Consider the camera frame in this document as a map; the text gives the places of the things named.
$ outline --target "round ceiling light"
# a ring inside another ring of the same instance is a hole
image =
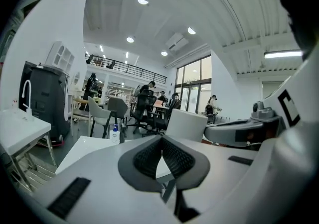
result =
[[[134,39],[131,38],[131,37],[126,38],[126,40],[127,40],[129,43],[134,43]]]
[[[148,4],[148,3],[149,3],[149,2],[146,1],[146,0],[138,0],[138,2],[139,2],[140,4]]]
[[[195,35],[196,32],[194,31],[194,29],[192,29],[191,27],[188,28],[188,33],[190,33],[191,35]]]

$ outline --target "black mesh office chair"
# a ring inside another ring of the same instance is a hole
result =
[[[149,117],[147,119],[147,124],[152,126],[152,129],[156,129],[156,131],[148,131],[148,134],[159,134],[161,130],[167,130],[167,126],[173,109],[180,109],[180,106],[181,100],[172,100],[169,109],[165,112],[164,119],[160,117],[159,113],[149,112],[149,115],[153,115],[153,117]]]
[[[147,123],[148,115],[144,115],[144,111],[147,111],[147,114],[152,110],[153,105],[155,104],[157,98],[153,96],[153,91],[151,90],[143,90],[142,93],[137,96],[138,101],[136,104],[136,108],[134,112],[131,112],[131,117],[136,119],[137,123],[127,125],[127,126],[136,126],[133,131],[133,134],[136,133],[136,130],[139,127],[144,128],[148,131],[147,125],[141,125],[141,123]]]

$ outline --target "white table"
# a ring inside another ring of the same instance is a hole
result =
[[[91,152],[116,145],[118,145],[118,143],[114,143],[110,139],[81,136],[73,145],[69,153],[65,156],[59,167],[56,169],[55,174],[61,173],[64,169],[66,169],[67,167],[69,167],[70,165],[77,162],[78,160],[80,160],[81,158],[83,158]],[[174,189],[175,181],[163,157],[159,161],[156,170],[156,178],[157,181],[161,184],[168,182],[166,191],[163,195],[163,200],[167,202]]]
[[[19,175],[31,189],[31,185],[18,164],[18,155],[24,154],[31,166],[36,169],[28,151],[34,147],[38,140],[47,135],[49,152],[55,164],[49,131],[51,124],[36,117],[28,117],[20,109],[8,109],[0,112],[0,143],[11,157]]]

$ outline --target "balcony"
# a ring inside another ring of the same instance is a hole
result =
[[[141,78],[144,78],[150,81],[154,81],[156,83],[163,83],[163,84],[166,83],[166,79],[167,79],[166,76],[153,73],[149,70],[146,70],[140,67],[125,64],[121,61],[102,58],[102,57],[94,56],[94,55],[87,55],[87,54],[85,54],[85,59],[86,59],[86,63],[90,65],[95,65],[99,67],[113,69],[116,71],[121,71],[127,74],[139,76]]]

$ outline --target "faucet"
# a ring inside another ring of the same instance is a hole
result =
[[[28,114],[29,118],[32,119],[32,109],[31,109],[31,81],[26,80],[24,85],[23,85],[23,92],[22,92],[22,98],[24,98],[24,91],[25,91],[25,86],[26,83],[29,83],[29,106],[27,106],[25,103],[23,105],[26,107],[26,113]]]

